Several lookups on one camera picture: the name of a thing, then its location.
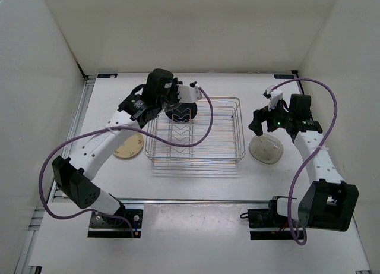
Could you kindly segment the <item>black round plate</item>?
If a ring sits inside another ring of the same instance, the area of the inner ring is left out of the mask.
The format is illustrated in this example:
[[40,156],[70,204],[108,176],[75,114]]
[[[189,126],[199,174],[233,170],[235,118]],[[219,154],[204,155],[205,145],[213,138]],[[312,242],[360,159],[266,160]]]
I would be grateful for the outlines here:
[[173,122],[187,123],[195,118],[198,112],[196,103],[182,103],[177,108],[166,111],[166,116]]

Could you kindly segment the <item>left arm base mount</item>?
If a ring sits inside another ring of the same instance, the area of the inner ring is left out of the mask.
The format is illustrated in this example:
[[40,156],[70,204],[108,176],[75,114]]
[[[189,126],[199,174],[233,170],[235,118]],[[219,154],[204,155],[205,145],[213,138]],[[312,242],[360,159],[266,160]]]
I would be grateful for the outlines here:
[[88,225],[89,238],[141,238],[144,209],[142,205],[125,206],[123,219],[114,219],[92,213]]

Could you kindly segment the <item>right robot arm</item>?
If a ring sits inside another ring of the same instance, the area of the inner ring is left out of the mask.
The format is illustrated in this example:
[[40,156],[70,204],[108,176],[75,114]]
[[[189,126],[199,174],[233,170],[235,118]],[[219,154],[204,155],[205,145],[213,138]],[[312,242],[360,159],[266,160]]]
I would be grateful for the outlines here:
[[285,197],[273,197],[264,218],[273,226],[282,225],[291,214],[294,222],[305,228],[346,231],[349,228],[359,191],[344,182],[326,150],[322,128],[311,118],[311,97],[292,94],[287,105],[278,89],[265,92],[269,104],[253,112],[249,125],[258,137],[263,137],[262,123],[269,132],[286,130],[299,151],[309,177],[310,187],[301,199],[287,202]]

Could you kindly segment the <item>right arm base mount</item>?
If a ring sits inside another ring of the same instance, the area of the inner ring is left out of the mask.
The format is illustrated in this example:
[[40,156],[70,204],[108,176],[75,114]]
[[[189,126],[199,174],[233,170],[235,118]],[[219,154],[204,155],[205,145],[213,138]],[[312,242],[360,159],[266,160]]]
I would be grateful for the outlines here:
[[250,240],[292,240],[288,218],[279,215],[275,207],[251,208],[240,214],[248,221]]

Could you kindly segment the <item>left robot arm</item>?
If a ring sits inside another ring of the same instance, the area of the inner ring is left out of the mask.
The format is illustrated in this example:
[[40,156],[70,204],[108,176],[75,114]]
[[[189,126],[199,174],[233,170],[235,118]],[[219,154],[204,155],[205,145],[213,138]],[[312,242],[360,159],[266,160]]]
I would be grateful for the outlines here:
[[92,180],[119,146],[154,120],[167,105],[178,104],[177,85],[170,71],[152,70],[146,83],[119,104],[105,125],[104,133],[93,136],[67,158],[54,159],[52,167],[57,186],[80,209],[103,213],[110,226],[122,224],[125,218],[123,204]]

